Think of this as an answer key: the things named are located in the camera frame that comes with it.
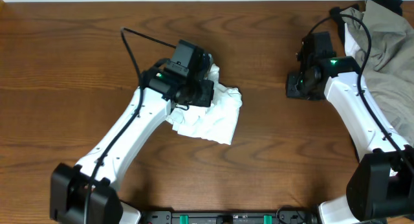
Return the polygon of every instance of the black fabric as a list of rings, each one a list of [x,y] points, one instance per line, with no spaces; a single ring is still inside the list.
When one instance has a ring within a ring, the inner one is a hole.
[[[378,5],[382,5],[388,10],[402,16],[401,4],[402,0],[373,0]]]
[[[350,7],[343,8],[343,9],[341,9],[339,7],[334,7],[329,11],[329,15],[332,16],[332,15],[335,15],[335,14],[340,14],[343,10],[346,10],[348,8],[354,8],[355,10],[359,10],[360,6],[355,3],[355,4],[351,5]],[[338,17],[333,17],[332,19],[338,25],[338,35],[339,35],[339,38],[341,39],[342,45],[345,45],[345,22],[339,16]]]

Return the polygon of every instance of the gray cloth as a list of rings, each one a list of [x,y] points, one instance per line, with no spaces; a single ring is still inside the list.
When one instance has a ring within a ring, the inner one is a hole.
[[[367,86],[388,121],[414,145],[414,29],[403,17],[367,1],[366,11],[348,8],[341,12],[361,19],[372,37],[372,49],[364,76]],[[361,50],[355,60],[365,58],[368,40],[364,29],[344,17],[349,33]]]

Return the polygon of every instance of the green tape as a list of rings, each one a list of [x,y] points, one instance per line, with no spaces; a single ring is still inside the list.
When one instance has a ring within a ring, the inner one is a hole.
[[[264,215],[263,219],[264,219],[263,224],[272,224],[272,216],[271,215]]]
[[[180,216],[180,224],[188,224],[188,216],[187,215],[181,215]]]

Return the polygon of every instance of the cable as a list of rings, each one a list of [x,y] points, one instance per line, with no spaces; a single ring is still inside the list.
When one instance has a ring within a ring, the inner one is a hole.
[[[134,119],[139,116],[140,110],[141,110],[141,107],[142,107],[142,102],[144,101],[144,89],[142,88],[144,83],[142,81],[141,72],[140,72],[138,64],[135,60],[134,54],[132,53],[132,50],[129,47],[128,42],[125,38],[124,31],[136,34],[136,35],[141,36],[143,38],[152,40],[154,42],[157,42],[157,43],[160,43],[162,45],[169,46],[169,47],[172,47],[172,48],[175,49],[175,46],[171,45],[169,43],[165,43],[165,42],[160,41],[158,39],[151,38],[151,37],[146,36],[142,33],[136,32],[134,30],[131,30],[131,29],[128,29],[128,28],[125,28],[125,27],[121,28],[122,41],[124,42],[125,48],[128,51],[129,57],[131,57],[131,60],[133,62],[133,65],[134,65],[134,68],[135,68],[135,71],[136,71],[136,75],[138,76],[138,82],[139,82],[139,87],[138,88],[140,89],[140,100],[139,100],[138,105],[137,105],[133,115],[131,116],[131,118],[126,122],[126,124],[122,127],[122,129],[118,132],[118,134],[116,134],[114,139],[112,139],[112,141],[108,144],[108,146],[106,147],[106,149],[103,151],[103,153],[101,154],[101,156],[98,158],[98,160],[96,162],[96,165],[93,169],[91,177],[89,178],[89,182],[88,182],[88,186],[87,186],[87,192],[86,192],[86,198],[85,198],[85,207],[84,207],[84,214],[83,214],[83,223],[84,224],[88,224],[89,203],[91,202],[92,185],[93,185],[93,182],[95,180],[96,174],[98,173],[99,167],[102,165],[106,155],[109,153],[109,150],[111,150],[111,148],[114,146],[116,141],[122,136],[122,134],[125,132],[125,130],[129,127],[129,125],[131,125],[132,121],[134,121]],[[165,59],[160,60],[159,62],[156,63],[156,65],[158,63],[163,63],[163,62],[165,62]]]
[[[371,53],[371,46],[372,46],[371,35],[369,34],[368,28],[365,26],[365,24],[361,20],[359,20],[357,17],[351,16],[351,15],[348,15],[348,14],[334,14],[334,15],[331,15],[329,17],[326,17],[325,19],[323,19],[319,23],[317,23],[314,27],[312,27],[312,29],[309,31],[308,35],[312,34],[312,32],[316,29],[316,27],[318,27],[319,25],[321,25],[325,21],[332,19],[333,17],[348,17],[350,19],[353,19],[357,23],[361,24],[362,28],[364,29],[364,31],[367,35],[367,38],[368,38],[368,49],[367,49],[367,53],[365,55],[364,62],[362,63],[362,66],[361,66],[361,71],[358,74],[358,77],[356,79],[356,85],[357,85],[357,88],[358,88],[358,95],[359,95],[359,97],[361,97],[362,102],[364,103],[365,107],[367,108],[369,114],[372,116],[372,118],[375,121],[375,123],[377,124],[377,126],[381,129],[381,132],[384,134],[385,138],[389,141],[389,143],[395,148],[395,150],[401,156],[401,159],[406,163],[406,165],[407,165],[409,171],[411,172],[411,174],[414,175],[413,166],[407,160],[406,156],[404,155],[404,152],[400,149],[400,147],[391,138],[391,134],[387,132],[385,127],[383,127],[383,125],[381,124],[381,121],[376,117],[374,111],[371,109],[371,106],[369,106],[367,100],[365,99],[364,92],[362,91],[362,88],[361,88],[362,73],[365,69],[365,66],[367,65],[367,62],[368,62],[368,59],[369,59],[369,54]]]

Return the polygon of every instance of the black cable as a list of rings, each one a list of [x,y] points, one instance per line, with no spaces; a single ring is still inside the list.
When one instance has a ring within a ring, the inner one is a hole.
[[[400,147],[391,138],[391,134],[387,132],[385,127],[383,127],[383,125],[381,124],[381,121],[376,117],[374,111],[371,109],[371,107],[369,106],[367,100],[365,99],[364,92],[362,91],[362,88],[361,88],[362,73],[365,69],[365,66],[367,65],[367,62],[368,62],[368,59],[369,59],[369,54],[371,53],[371,46],[372,46],[371,35],[369,34],[368,28],[365,26],[365,24],[361,20],[359,20],[357,17],[351,16],[351,15],[348,15],[348,14],[335,14],[335,15],[331,15],[329,17],[326,17],[325,19],[323,19],[319,23],[317,23],[314,27],[312,27],[312,29],[309,31],[308,35],[312,34],[312,32],[316,29],[316,27],[321,25],[323,22],[332,19],[333,17],[348,17],[350,19],[353,19],[357,23],[361,24],[362,28],[364,29],[365,33],[367,34],[368,49],[367,49],[367,53],[365,55],[364,62],[362,62],[361,71],[358,74],[358,77],[356,79],[356,85],[357,85],[357,88],[358,88],[358,95],[359,95],[359,97],[361,97],[362,102],[364,103],[365,107],[367,108],[369,114],[372,116],[372,118],[375,121],[375,123],[377,124],[377,126],[381,129],[381,132],[384,134],[385,138],[389,141],[389,143],[395,148],[395,150],[401,156],[401,159],[406,163],[406,165],[407,165],[408,169],[410,170],[411,174],[414,175],[413,166],[407,160],[406,156],[404,155],[404,152],[400,149]]]
[[[136,75],[138,76],[139,89],[140,89],[140,100],[139,100],[138,106],[136,107],[136,109],[135,109],[133,115],[131,116],[131,118],[126,122],[126,124],[122,127],[122,129],[118,132],[118,134],[116,134],[114,139],[108,144],[108,146],[106,147],[106,149],[103,151],[103,153],[101,154],[101,156],[98,158],[98,160],[96,162],[96,165],[93,169],[91,177],[89,178],[89,182],[88,182],[88,186],[87,186],[87,192],[86,192],[86,198],[85,198],[85,207],[84,207],[84,214],[83,214],[83,223],[84,224],[88,223],[89,203],[91,202],[92,185],[93,185],[93,182],[95,180],[96,174],[98,173],[99,167],[102,165],[106,155],[109,153],[109,150],[111,150],[111,148],[114,146],[116,141],[122,136],[122,134],[125,132],[125,130],[129,127],[129,125],[131,125],[132,121],[134,121],[134,119],[139,116],[140,110],[141,110],[141,107],[142,107],[142,102],[144,101],[144,89],[142,88],[143,82],[142,82],[141,72],[140,72],[138,64],[135,60],[134,54],[132,53],[132,50],[129,47],[128,42],[125,38],[124,31],[136,34],[138,36],[142,36],[146,39],[150,39],[150,40],[152,40],[154,42],[157,42],[157,43],[160,43],[162,45],[175,48],[174,45],[171,45],[169,43],[165,43],[165,42],[160,41],[158,39],[151,38],[149,36],[146,36],[144,34],[136,32],[134,30],[131,30],[131,29],[128,29],[128,28],[125,28],[125,27],[121,28],[122,41],[124,42],[125,48],[127,49],[129,56],[131,57],[131,60],[133,62],[133,65],[134,65],[134,68],[135,68],[135,71],[136,71]],[[162,63],[162,62],[165,62],[165,59],[162,60],[162,61],[160,60],[157,63]]]

